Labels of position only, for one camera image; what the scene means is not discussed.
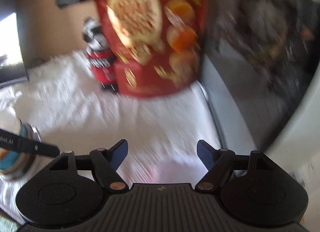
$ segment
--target white bedsheet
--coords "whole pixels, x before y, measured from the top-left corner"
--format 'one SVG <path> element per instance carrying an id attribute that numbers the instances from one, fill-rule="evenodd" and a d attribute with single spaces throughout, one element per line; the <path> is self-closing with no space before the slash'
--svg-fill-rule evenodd
<path id="1" fill-rule="evenodd" d="M 81 52 L 55 57 L 29 72 L 30 82 L 0 90 L 0 109 L 12 106 L 23 122 L 38 127 L 42 140 L 76 155 L 110 148 L 127 139 L 129 154 L 118 173 L 132 183 L 191 182 L 206 173 L 196 157 L 204 139 L 220 148 L 200 86 L 178 94 L 135 99 L 102 91 Z M 23 220 L 15 205 L 18 190 L 50 159 L 39 157 L 25 177 L 0 181 L 0 207 Z"/>

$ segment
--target logo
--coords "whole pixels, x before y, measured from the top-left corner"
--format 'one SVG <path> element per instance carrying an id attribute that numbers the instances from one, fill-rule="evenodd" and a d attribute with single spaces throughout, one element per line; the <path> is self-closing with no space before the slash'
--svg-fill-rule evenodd
<path id="1" fill-rule="evenodd" d="M 157 15 L 153 11 L 152 0 L 117 0 L 112 10 L 121 22 L 121 33 L 127 37 L 155 31 Z"/>
<path id="2" fill-rule="evenodd" d="M 160 191 L 164 191 L 166 189 L 166 187 L 161 186 L 160 188 L 158 188 L 158 190 Z"/>
<path id="3" fill-rule="evenodd" d="M 110 67 L 110 62 L 107 59 L 93 59 L 93 58 L 90 58 L 90 63 L 95 68 L 108 68 L 108 67 Z"/>
<path id="4" fill-rule="evenodd" d="M 124 70 L 125 76 L 127 78 L 127 81 L 129 82 L 130 86 L 132 86 L 133 88 L 137 87 L 137 80 L 136 77 L 134 76 L 134 74 L 132 73 L 132 71 L 129 68 L 126 68 Z"/>
<path id="5" fill-rule="evenodd" d="M 9 139 L 7 137 L 2 137 L 2 136 L 0 136 L 0 142 L 5 143 L 5 144 L 9 144 L 9 145 L 13 144 L 12 139 Z"/>

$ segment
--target red snack box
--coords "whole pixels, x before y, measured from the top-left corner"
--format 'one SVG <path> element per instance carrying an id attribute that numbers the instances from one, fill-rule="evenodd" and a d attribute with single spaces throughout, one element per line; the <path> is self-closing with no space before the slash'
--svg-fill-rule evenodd
<path id="1" fill-rule="evenodd" d="M 206 0 L 95 1 L 120 93 L 165 95 L 197 78 Z"/>

